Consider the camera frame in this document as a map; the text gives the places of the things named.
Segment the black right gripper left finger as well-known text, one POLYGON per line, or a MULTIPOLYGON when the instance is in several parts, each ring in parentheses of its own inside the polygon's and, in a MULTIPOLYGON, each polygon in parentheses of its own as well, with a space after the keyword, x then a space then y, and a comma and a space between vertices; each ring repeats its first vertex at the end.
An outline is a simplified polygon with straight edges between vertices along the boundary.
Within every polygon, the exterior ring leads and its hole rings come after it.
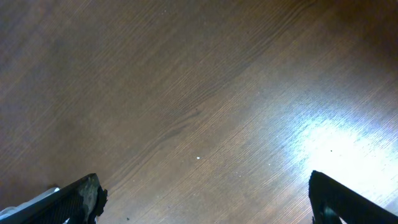
POLYGON ((1 224, 97 224, 108 191, 88 174, 64 187, 53 187, 16 207, 1 211, 1 224))

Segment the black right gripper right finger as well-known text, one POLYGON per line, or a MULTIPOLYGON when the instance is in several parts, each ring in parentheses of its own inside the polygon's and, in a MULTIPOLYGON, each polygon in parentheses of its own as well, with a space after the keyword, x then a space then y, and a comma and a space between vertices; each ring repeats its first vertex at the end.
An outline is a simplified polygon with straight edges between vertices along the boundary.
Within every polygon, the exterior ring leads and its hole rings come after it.
POLYGON ((308 181, 313 223, 397 223, 397 216, 313 170, 308 181))

